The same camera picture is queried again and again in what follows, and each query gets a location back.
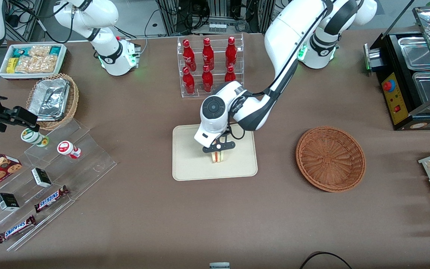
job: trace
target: red bottle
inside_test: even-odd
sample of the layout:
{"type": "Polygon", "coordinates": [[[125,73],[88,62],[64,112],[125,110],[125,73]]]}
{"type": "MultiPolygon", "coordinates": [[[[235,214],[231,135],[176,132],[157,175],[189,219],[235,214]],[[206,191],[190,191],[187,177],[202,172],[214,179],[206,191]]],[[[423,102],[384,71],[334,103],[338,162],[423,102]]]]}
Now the red bottle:
{"type": "Polygon", "coordinates": [[[210,70],[213,70],[215,68],[215,57],[214,57],[214,49],[210,45],[210,38],[205,37],[203,38],[203,64],[208,65],[210,67],[210,70]]]}
{"type": "Polygon", "coordinates": [[[188,68],[194,72],[197,70],[197,64],[195,63],[195,53],[193,53],[193,49],[191,49],[188,39],[184,39],[182,44],[184,45],[184,62],[186,66],[188,66],[188,68]]]}
{"type": "Polygon", "coordinates": [[[184,76],[182,80],[184,81],[184,87],[187,91],[188,95],[192,95],[195,93],[195,81],[193,80],[193,76],[190,74],[190,70],[188,67],[184,67],[183,69],[184,76]]]}
{"type": "Polygon", "coordinates": [[[234,68],[232,65],[227,68],[227,73],[225,74],[225,82],[234,81],[237,79],[237,77],[233,73],[233,69],[234,68]]]}
{"type": "Polygon", "coordinates": [[[205,92],[211,92],[212,86],[214,84],[214,77],[210,72],[210,66],[208,65],[203,66],[202,80],[203,80],[203,90],[205,92]]]}
{"type": "Polygon", "coordinates": [[[235,66],[237,63],[237,47],[235,47],[235,38],[230,36],[228,38],[228,46],[225,51],[226,62],[225,65],[228,68],[230,65],[235,66]]]}

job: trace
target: small black box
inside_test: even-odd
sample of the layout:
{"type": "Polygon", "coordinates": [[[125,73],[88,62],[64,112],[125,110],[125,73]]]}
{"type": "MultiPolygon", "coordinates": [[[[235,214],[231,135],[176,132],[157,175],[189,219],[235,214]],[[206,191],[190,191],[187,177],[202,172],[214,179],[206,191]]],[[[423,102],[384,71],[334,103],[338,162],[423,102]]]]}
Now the small black box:
{"type": "Polygon", "coordinates": [[[47,176],[46,171],[42,170],[41,168],[34,168],[33,170],[31,170],[31,172],[32,176],[34,177],[34,180],[36,181],[36,184],[45,188],[51,186],[51,181],[47,176]]]}
{"type": "Polygon", "coordinates": [[[0,192],[0,207],[5,211],[15,211],[19,208],[19,204],[14,195],[0,192]]]}

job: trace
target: robotic arm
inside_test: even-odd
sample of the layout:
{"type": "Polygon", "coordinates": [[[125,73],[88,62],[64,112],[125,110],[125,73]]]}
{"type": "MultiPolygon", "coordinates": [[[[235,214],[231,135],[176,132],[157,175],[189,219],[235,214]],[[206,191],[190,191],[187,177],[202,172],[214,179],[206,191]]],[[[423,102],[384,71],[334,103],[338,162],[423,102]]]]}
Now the robotic arm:
{"type": "Polygon", "coordinates": [[[311,35],[310,40],[314,40],[314,44],[322,44],[323,49],[307,46],[304,63],[308,67],[312,63],[314,67],[324,67],[329,62],[330,52],[341,32],[353,22],[369,22],[376,9],[374,0],[293,0],[276,17],[265,34],[265,48],[275,68],[275,80],[268,88],[260,93],[252,93],[240,83],[232,81],[220,85],[214,95],[203,101],[200,108],[202,123],[194,137],[204,146],[203,151],[210,152],[208,148],[212,143],[231,132],[230,116],[248,131],[256,131],[265,124],[271,109],[296,71],[297,55],[307,36],[311,35]],[[261,95],[263,97],[258,100],[256,97],[261,95]]]}
{"type": "MultiPolygon", "coordinates": [[[[54,12],[66,3],[64,0],[56,2],[54,12]]],[[[135,45],[126,40],[117,40],[109,29],[116,25],[119,17],[114,3],[109,0],[72,0],[69,3],[55,14],[56,20],[90,41],[99,54],[102,67],[109,74],[124,75],[138,66],[139,55],[135,45]]]]}

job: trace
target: acrylic display stand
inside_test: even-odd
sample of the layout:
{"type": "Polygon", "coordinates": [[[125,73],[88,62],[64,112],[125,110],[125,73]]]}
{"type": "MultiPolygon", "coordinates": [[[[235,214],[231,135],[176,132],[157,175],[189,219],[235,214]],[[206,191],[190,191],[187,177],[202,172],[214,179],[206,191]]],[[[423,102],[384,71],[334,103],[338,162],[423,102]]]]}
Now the acrylic display stand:
{"type": "Polygon", "coordinates": [[[13,212],[2,211],[0,208],[0,233],[21,223],[30,215],[34,215],[37,225],[13,235],[0,244],[1,247],[7,251],[17,250],[116,165],[109,154],[92,139],[88,131],[85,126],[73,119],[47,135],[50,139],[48,146],[38,148],[33,145],[18,157],[23,168],[15,176],[0,183],[0,192],[14,194],[20,208],[13,212]],[[71,141],[81,149],[81,156],[78,159],[71,159],[57,152],[56,146],[63,140],[71,141]],[[36,185],[31,174],[34,167],[47,172],[52,182],[50,187],[36,185]],[[66,185],[70,192],[48,208],[36,213],[34,205],[63,185],[66,185]]]}
{"type": "MultiPolygon", "coordinates": [[[[211,154],[204,153],[203,146],[193,138],[198,126],[195,124],[174,128],[172,133],[172,176],[175,180],[222,179],[256,175],[258,165],[253,132],[247,131],[241,140],[234,140],[229,135],[228,140],[235,142],[235,148],[224,151],[222,162],[213,163],[211,154]]],[[[238,124],[233,124],[232,129],[236,135],[243,133],[238,124]]]]}
{"type": "MultiPolygon", "coordinates": [[[[235,46],[237,47],[237,63],[234,66],[234,73],[237,77],[237,82],[244,85],[244,44],[242,34],[220,34],[210,35],[210,43],[214,49],[215,56],[215,68],[211,71],[214,77],[214,85],[212,91],[220,84],[225,82],[225,74],[227,73],[227,67],[225,66],[225,50],[228,45],[228,38],[230,36],[235,37],[235,46]]],[[[177,59],[179,65],[179,76],[180,76],[180,89],[182,97],[206,97],[212,95],[212,93],[205,92],[203,90],[202,73],[203,73],[203,37],[202,36],[184,36],[179,37],[177,40],[177,59]],[[185,66],[184,62],[184,46],[182,41],[188,39],[190,41],[190,47],[195,53],[195,63],[197,69],[195,72],[191,72],[193,79],[195,80],[195,94],[189,95],[184,87],[182,77],[184,76],[182,68],[185,66]]]]}

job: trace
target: acrylic bottle rack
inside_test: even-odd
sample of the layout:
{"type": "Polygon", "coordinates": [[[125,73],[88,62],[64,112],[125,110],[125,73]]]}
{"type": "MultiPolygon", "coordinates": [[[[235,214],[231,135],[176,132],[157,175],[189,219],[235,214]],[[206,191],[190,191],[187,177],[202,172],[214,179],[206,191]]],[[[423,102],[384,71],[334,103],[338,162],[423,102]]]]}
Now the acrylic bottle rack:
{"type": "MultiPolygon", "coordinates": [[[[244,83],[244,40],[242,34],[220,34],[220,35],[209,35],[210,43],[214,50],[215,57],[215,68],[211,71],[214,77],[214,85],[212,91],[220,84],[225,82],[225,74],[227,73],[227,67],[225,66],[225,50],[228,45],[228,38],[234,36],[235,47],[237,47],[237,63],[234,66],[234,74],[237,77],[237,82],[243,85],[244,83]]],[[[202,74],[203,74],[203,38],[205,36],[184,36],[179,37],[177,40],[177,59],[179,66],[179,77],[180,77],[180,89],[182,97],[206,97],[212,95],[212,93],[205,92],[203,90],[202,74]],[[182,77],[184,76],[182,68],[184,68],[184,46],[182,41],[188,39],[190,41],[190,47],[195,53],[195,63],[197,69],[191,72],[193,79],[195,80],[195,94],[189,95],[184,87],[182,77]]]]}
{"type": "Polygon", "coordinates": [[[50,139],[48,146],[38,148],[33,145],[18,157],[23,167],[15,175],[0,183],[0,192],[14,194],[20,208],[12,212],[2,211],[0,208],[0,233],[4,233],[31,215],[34,215],[37,224],[13,235],[0,244],[1,248],[7,251],[17,250],[116,165],[109,154],[92,139],[88,131],[85,126],[73,119],[47,135],[50,139]],[[63,140],[71,141],[81,149],[82,153],[78,159],[71,159],[57,152],[56,146],[63,140]],[[31,174],[34,167],[47,172],[52,182],[50,187],[36,185],[31,174]],[[66,185],[70,192],[48,208],[36,213],[34,205],[63,185],[66,185]]]}

